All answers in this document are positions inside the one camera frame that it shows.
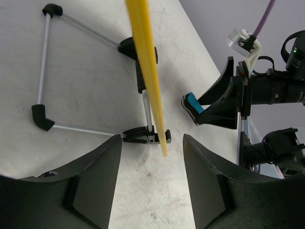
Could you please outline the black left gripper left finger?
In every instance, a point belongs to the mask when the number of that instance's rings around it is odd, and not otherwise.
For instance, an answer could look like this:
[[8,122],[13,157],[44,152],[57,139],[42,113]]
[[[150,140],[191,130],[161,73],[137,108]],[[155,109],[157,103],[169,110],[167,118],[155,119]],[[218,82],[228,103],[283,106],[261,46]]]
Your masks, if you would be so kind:
[[122,152],[114,135],[38,177],[0,178],[3,229],[106,229]]

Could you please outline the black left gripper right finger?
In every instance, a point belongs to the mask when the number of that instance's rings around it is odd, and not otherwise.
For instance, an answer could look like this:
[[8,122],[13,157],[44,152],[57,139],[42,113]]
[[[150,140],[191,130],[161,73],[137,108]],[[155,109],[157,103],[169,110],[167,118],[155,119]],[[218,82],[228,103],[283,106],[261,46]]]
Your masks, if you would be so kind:
[[196,228],[304,228],[304,174],[277,179],[249,171],[187,134],[183,157]]

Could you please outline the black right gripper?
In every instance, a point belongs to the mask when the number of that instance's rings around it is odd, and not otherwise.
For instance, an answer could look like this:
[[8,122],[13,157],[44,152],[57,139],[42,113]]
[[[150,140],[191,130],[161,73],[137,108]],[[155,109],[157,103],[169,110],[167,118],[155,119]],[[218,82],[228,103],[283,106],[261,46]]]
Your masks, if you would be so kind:
[[222,96],[233,82],[234,58],[230,56],[221,76],[198,99],[200,105],[210,105],[197,117],[198,125],[237,129],[237,113],[249,117],[252,105],[305,103],[304,81],[292,79],[288,72],[268,69],[265,74],[248,76],[247,66],[242,61],[238,63],[236,74],[247,79],[247,85],[242,87],[242,92],[237,93],[241,96],[242,103],[237,106],[235,98]]

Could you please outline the blue black whiteboard eraser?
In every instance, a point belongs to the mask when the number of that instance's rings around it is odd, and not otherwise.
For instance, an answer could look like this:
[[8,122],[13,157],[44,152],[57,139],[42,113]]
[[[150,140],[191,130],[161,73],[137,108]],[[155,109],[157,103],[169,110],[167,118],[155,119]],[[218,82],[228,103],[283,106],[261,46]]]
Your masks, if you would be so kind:
[[198,100],[196,99],[195,95],[190,92],[183,96],[181,100],[182,107],[184,110],[188,112],[190,117],[193,119],[194,123],[199,126],[200,124],[196,120],[204,112],[204,109],[199,104]]

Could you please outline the yellow framed whiteboard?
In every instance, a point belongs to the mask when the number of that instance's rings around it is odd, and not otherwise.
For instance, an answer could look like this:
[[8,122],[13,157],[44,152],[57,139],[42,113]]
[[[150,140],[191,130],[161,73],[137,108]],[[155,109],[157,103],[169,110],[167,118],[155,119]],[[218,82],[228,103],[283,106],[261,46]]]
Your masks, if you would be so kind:
[[153,40],[153,28],[150,17],[149,2],[147,0],[127,0],[125,2],[133,39],[137,51],[143,79],[148,91],[152,114],[156,125],[162,153],[168,156],[161,91],[156,63],[156,55]]

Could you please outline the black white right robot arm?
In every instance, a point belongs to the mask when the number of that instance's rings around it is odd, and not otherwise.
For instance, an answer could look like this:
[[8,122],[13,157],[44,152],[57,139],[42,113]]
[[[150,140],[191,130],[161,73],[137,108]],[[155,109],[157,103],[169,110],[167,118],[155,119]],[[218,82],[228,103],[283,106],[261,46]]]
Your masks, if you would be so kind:
[[261,143],[250,143],[249,134],[240,134],[239,163],[251,169],[272,165],[282,177],[305,171],[305,33],[298,31],[283,43],[282,70],[274,66],[256,72],[262,56],[256,34],[234,30],[228,45],[244,56],[238,64],[229,57],[218,80],[198,99],[189,98],[194,121],[236,129],[254,112],[254,122],[265,134]]

